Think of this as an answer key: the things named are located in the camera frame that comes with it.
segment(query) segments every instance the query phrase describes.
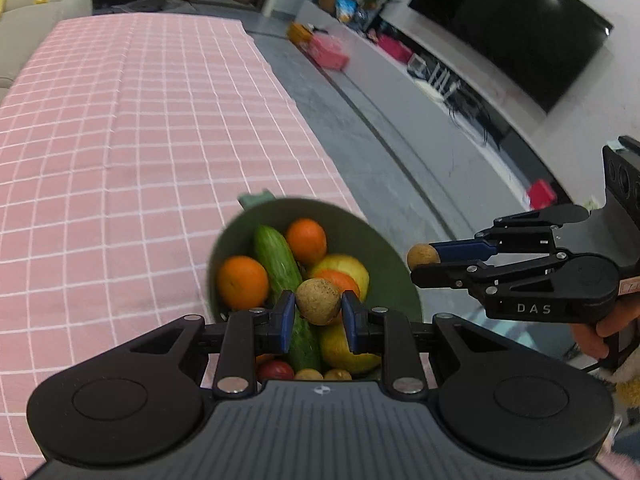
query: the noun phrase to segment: finger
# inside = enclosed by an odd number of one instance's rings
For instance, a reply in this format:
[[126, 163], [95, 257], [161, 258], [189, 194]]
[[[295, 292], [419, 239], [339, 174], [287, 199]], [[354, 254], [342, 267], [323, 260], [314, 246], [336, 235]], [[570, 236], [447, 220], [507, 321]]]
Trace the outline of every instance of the finger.
[[640, 316], [640, 298], [634, 294], [627, 298], [619, 298], [613, 310], [596, 325], [600, 337], [609, 337], [620, 332], [625, 326]]
[[572, 324], [571, 332], [574, 334], [575, 342], [578, 343], [583, 354], [587, 354], [594, 359], [604, 359], [609, 355], [609, 348], [605, 345], [602, 338], [596, 334], [593, 327], [582, 324]]

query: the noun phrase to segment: pink checkered tablecloth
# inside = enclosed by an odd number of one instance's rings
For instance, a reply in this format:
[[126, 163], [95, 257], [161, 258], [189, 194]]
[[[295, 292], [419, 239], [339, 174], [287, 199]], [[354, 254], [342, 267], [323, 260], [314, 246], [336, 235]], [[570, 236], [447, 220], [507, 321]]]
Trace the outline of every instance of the pink checkered tablecloth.
[[0, 477], [42, 458], [36, 384], [186, 313], [238, 194], [360, 213], [241, 23], [61, 22], [0, 108]]

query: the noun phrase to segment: pink box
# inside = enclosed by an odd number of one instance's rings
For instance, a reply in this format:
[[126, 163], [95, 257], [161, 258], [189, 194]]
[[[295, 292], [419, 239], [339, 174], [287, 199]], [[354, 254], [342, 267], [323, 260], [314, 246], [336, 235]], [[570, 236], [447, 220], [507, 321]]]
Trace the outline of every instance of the pink box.
[[328, 34], [314, 34], [307, 51], [318, 65], [331, 70], [342, 70], [349, 60], [340, 40]]
[[378, 46], [400, 63], [408, 63], [413, 54], [409, 47], [384, 34], [378, 38]]

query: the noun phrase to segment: black television screen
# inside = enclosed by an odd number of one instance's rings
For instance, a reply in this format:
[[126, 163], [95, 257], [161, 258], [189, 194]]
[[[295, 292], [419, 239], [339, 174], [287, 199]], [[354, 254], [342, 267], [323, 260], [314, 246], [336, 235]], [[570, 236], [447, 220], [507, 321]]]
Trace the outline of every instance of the black television screen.
[[546, 112], [613, 26], [580, 0], [411, 0], [491, 60]]

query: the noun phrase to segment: tomato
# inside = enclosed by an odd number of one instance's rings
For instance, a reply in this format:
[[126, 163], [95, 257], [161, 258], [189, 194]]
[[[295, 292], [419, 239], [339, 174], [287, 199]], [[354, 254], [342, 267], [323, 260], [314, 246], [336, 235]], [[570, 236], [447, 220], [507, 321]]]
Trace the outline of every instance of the tomato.
[[258, 367], [258, 381], [263, 383], [267, 379], [280, 379], [283, 381], [292, 381], [295, 373], [293, 368], [284, 361], [274, 359], [273, 361], [267, 361], [262, 363]]

